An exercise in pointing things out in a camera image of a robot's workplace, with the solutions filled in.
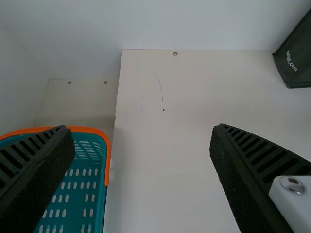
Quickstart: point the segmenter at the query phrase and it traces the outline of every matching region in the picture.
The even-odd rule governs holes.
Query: white shelf
[[[118,80],[50,79],[35,126],[94,127],[112,141],[117,88]]]
[[[106,232],[240,232],[209,157],[213,126],[311,160],[310,99],[285,87],[271,52],[123,51]]]

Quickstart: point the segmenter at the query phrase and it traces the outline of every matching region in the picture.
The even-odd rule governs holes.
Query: basket hole
[[[56,201],[56,195],[53,195],[53,197],[52,197],[52,203],[55,203],[55,201]]]
[[[54,225],[53,230],[52,230],[52,233],[56,233],[56,229],[57,229],[57,226]]]
[[[66,209],[63,209],[62,217],[66,217]]]
[[[82,217],[86,217],[86,209],[83,209],[83,211],[82,211]]]
[[[41,147],[32,139],[32,138],[28,138],[28,140],[39,150],[41,149]]]
[[[16,168],[22,169],[23,166],[18,161],[15,160],[6,150],[0,150],[1,154],[10,161]]]
[[[52,218],[52,217],[53,217],[53,210],[50,210],[49,218]]]
[[[39,140],[39,142],[41,142],[43,145],[45,144],[45,141],[42,139],[42,137],[40,137],[40,135],[36,135],[35,136],[38,140]]]
[[[45,229],[45,233],[49,233],[50,232],[50,226],[47,225],[46,229]]]
[[[93,217],[93,209],[89,210],[89,217]]]
[[[35,152],[23,141],[19,142],[27,151],[29,154],[31,154],[32,156],[35,155]]]
[[[47,210],[44,211],[43,215],[42,215],[42,218],[45,218],[47,215]]]
[[[56,210],[56,213],[55,213],[56,218],[59,217],[59,212],[60,212],[60,210]]]
[[[17,146],[12,145],[11,148],[26,162],[30,160]]]

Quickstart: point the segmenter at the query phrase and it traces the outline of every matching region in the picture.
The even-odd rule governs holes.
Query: teal plastic basket
[[[29,134],[0,141],[5,146]],[[75,157],[34,233],[101,233],[107,186],[105,140],[94,133],[72,132]]]

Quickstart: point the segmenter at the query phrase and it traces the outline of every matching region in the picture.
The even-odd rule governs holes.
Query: plastic basket
[[[30,128],[0,136],[0,146],[51,127]],[[75,158],[34,233],[101,233],[109,181],[110,143],[94,128],[72,131]]]

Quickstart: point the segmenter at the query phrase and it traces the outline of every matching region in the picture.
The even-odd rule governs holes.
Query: white wall
[[[275,50],[310,0],[2,0],[58,78],[117,78],[121,49]]]
[[[0,26],[0,135],[32,127],[49,73]]]

